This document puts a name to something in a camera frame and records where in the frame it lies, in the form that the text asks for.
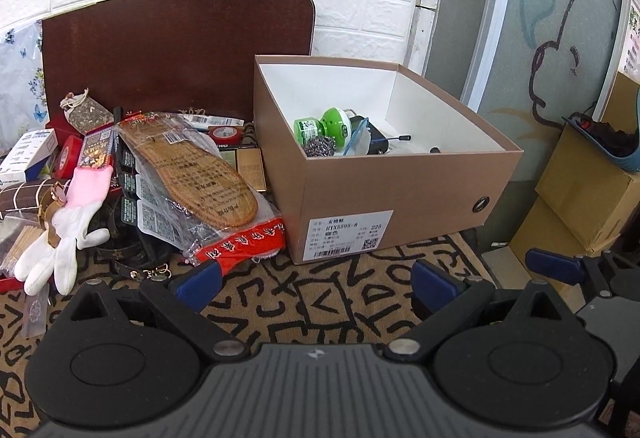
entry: green bottle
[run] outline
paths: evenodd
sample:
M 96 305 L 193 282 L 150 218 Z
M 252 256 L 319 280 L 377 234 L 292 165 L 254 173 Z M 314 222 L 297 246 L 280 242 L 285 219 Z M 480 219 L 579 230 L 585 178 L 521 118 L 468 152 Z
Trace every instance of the green bottle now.
M 295 120 L 293 133 L 300 145 L 316 136 L 330 136 L 335 140 L 335 147 L 340 149 L 351 139 L 351 122 L 343 110 L 330 108 L 320 120 L 312 116 Z

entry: wooden headboard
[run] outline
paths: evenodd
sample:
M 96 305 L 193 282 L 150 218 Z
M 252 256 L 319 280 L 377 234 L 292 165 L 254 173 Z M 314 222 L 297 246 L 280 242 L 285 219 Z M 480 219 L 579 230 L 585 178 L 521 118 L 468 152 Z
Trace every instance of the wooden headboard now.
M 309 55 L 311 0 L 109 0 L 42 21 L 49 114 L 90 89 L 108 109 L 253 118 L 254 55 Z

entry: red tape roll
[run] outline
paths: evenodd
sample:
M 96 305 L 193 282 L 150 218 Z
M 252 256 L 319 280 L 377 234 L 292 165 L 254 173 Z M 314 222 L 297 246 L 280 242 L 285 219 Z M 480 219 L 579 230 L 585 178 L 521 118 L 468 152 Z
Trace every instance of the red tape roll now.
M 233 126 L 219 126 L 209 130 L 209 136 L 213 141 L 224 147 L 238 145 L 242 141 L 242 132 Z
M 56 180 L 68 180 L 74 176 L 74 169 L 78 165 L 80 150 L 82 149 L 82 139 L 75 135 L 70 135 L 65 140 L 65 145 L 56 159 L 56 169 L 53 171 Z

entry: glove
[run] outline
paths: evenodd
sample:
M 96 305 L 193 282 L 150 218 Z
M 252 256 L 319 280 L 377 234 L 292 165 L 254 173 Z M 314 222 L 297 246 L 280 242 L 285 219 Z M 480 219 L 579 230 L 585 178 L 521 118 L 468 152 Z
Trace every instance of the glove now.
M 15 277 L 24 281 L 27 295 L 36 295 L 52 273 L 58 291 L 62 295 L 71 293 L 78 274 L 76 248 L 82 250 L 109 240 L 108 228 L 99 228 L 89 234 L 87 229 L 107 196 L 112 171 L 110 166 L 100 170 L 76 168 L 69 184 L 67 202 L 51 220 L 60 243 L 56 248 L 50 246 L 46 230 L 15 264 Z

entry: silver bolt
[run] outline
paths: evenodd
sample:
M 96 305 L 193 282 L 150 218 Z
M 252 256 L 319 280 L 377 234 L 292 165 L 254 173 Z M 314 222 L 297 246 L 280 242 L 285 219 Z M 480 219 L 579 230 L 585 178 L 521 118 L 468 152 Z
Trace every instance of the silver bolt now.
M 396 355 L 414 355 L 420 350 L 420 344 L 413 339 L 396 339 L 389 343 L 389 350 Z
M 244 352 L 244 344 L 240 341 L 218 341 L 213 346 L 213 351 L 222 357 L 235 357 Z

